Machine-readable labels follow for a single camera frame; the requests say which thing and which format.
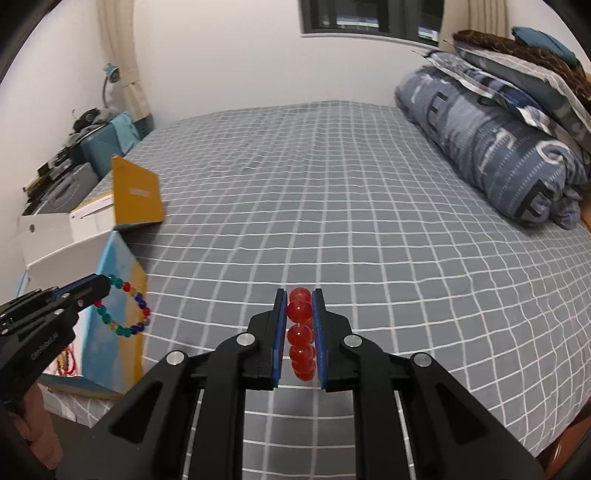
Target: silver screw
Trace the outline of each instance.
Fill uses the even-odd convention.
[[[347,335],[345,338],[343,338],[343,343],[346,346],[350,346],[353,348],[361,345],[362,342],[363,340],[359,335]]]
[[[166,356],[166,363],[168,363],[169,365],[178,365],[183,363],[184,357],[184,353],[182,353],[179,350],[175,350],[174,352],[170,352]]]
[[[431,365],[431,363],[433,363],[433,359],[426,353],[417,353],[413,357],[413,362],[415,362],[420,367],[428,367]]]
[[[242,346],[252,345],[255,340],[255,336],[251,333],[241,333],[236,337],[236,343]]]

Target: robotic arm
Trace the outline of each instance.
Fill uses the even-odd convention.
[[[18,412],[22,395],[73,340],[77,313],[108,292],[108,279],[91,275],[0,307],[0,324],[6,320],[0,336],[2,478],[54,478],[20,438],[8,410]],[[431,356],[383,352],[354,334],[347,318],[326,310],[321,289],[312,303],[322,389],[353,392],[357,478],[411,478],[395,392],[419,480],[544,478],[537,460]],[[246,332],[215,351],[192,357],[170,352],[66,452],[55,478],[180,480],[202,393],[189,479],[242,478],[246,390],[273,390],[279,383],[286,308],[287,293],[279,289],[272,310],[252,317]]]

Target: wall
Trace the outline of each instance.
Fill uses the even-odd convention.
[[[583,64],[585,71],[591,72],[591,61],[558,14],[542,0],[506,0],[509,37],[514,26],[531,27],[552,35],[570,48]]]
[[[22,187],[61,147],[76,115],[100,106],[106,63],[95,0],[64,0],[18,53],[0,85],[0,303],[24,270],[16,239]]]
[[[315,100],[392,105],[424,62],[420,46],[300,31],[298,0],[136,0],[138,67],[157,125]]]

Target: open box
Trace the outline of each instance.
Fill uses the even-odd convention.
[[[19,293],[62,287],[91,273],[115,275],[139,292],[147,276],[117,230],[161,222],[158,177],[126,160],[113,160],[113,191],[72,213],[23,216],[19,236],[27,271]],[[141,321],[135,300],[111,288],[103,304],[122,326]],[[120,337],[91,306],[79,314],[76,339],[47,368],[41,382],[57,390],[116,398],[142,375],[142,335]]]

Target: bed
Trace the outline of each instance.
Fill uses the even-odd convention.
[[[500,216],[396,107],[319,102],[213,113],[150,134],[165,222],[125,234],[150,276],[145,369],[214,349],[277,287],[321,287],[385,351],[426,351],[536,455],[591,394],[591,235]],[[93,194],[108,189],[109,176]],[[92,425],[112,403],[46,391]],[[249,392],[244,478],[354,478],[350,394],[284,363]]]

